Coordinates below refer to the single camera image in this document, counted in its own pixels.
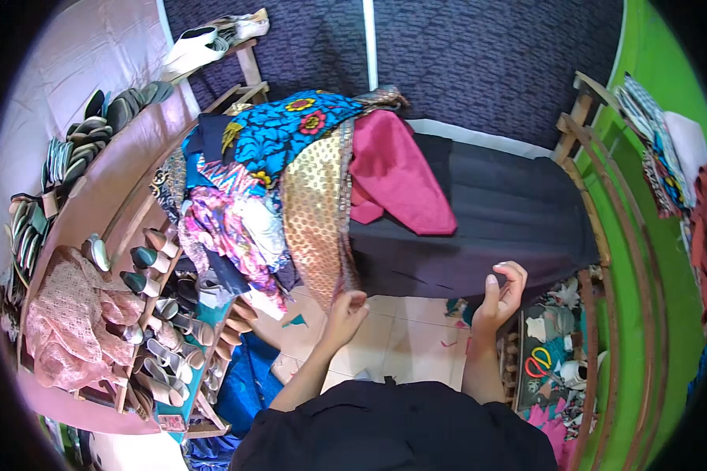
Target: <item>hand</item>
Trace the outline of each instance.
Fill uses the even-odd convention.
[[[474,312],[472,329],[481,334],[492,334],[509,319],[521,305],[521,293],[526,286],[527,273],[515,261],[503,261],[492,267],[508,280],[502,288],[493,274],[485,279],[485,300]]]
[[[347,291],[340,295],[327,315],[320,347],[335,354],[348,344],[369,314],[369,305],[365,303],[366,293],[363,291]]]

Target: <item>black shirt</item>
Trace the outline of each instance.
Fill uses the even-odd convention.
[[[547,437],[505,404],[442,383],[346,381],[257,414],[231,471],[557,469]]]

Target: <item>green wall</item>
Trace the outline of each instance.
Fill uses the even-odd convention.
[[[663,109],[697,121],[702,126],[707,139],[707,100],[676,38],[659,14],[645,0],[627,0],[624,14],[626,18],[621,52],[612,83],[608,88],[612,89],[613,86],[622,84],[624,72],[628,71],[651,93]],[[659,417],[651,414],[648,422],[649,427],[657,427],[657,435],[649,455],[651,460],[668,439],[684,409],[686,386],[694,377],[704,345],[700,325],[702,305],[681,241],[679,221],[676,218],[658,218],[648,185],[642,178],[641,153],[644,147],[641,142],[626,128],[623,120],[611,108],[602,109],[593,127],[611,150],[636,197],[655,252],[658,254],[660,275],[665,291],[669,368],[662,413]],[[599,179],[593,174],[589,157],[581,153],[577,165],[582,170],[603,220],[612,251],[612,274],[620,324],[621,361],[614,427],[601,469],[621,469],[631,446],[636,416],[641,405],[645,363],[644,324],[630,253],[612,204]],[[602,318],[599,323],[601,342],[607,347],[609,338],[606,335],[607,324],[603,305],[599,315]],[[656,328],[655,378],[659,379],[660,332],[657,331],[657,318],[654,317],[652,322],[655,323]],[[600,410],[604,408],[607,397],[608,372],[609,363],[606,362],[600,373]],[[653,386],[653,391],[656,390],[657,383]],[[589,469],[593,464],[597,438],[599,438],[599,431],[595,432],[587,444],[581,469]]]

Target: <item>scissors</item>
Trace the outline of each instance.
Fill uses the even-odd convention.
[[[535,355],[538,352],[543,353],[545,355],[545,358],[540,358],[539,356]],[[536,347],[532,349],[531,355],[526,359],[526,362],[524,362],[524,370],[532,378],[544,378],[545,376],[547,376],[547,378],[550,378],[551,380],[562,386],[563,380],[557,374],[549,370],[552,364],[553,360],[550,358],[549,351],[547,351],[547,348]],[[530,365],[533,365],[537,369],[537,372],[533,372],[532,368],[530,368]]]

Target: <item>person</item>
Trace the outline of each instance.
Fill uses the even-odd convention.
[[[330,361],[368,314],[366,293],[342,294],[307,361],[260,411],[231,471],[557,469],[547,437],[504,404],[495,335],[518,309],[526,271],[515,261],[485,279],[461,392],[438,382],[350,380],[320,394]]]

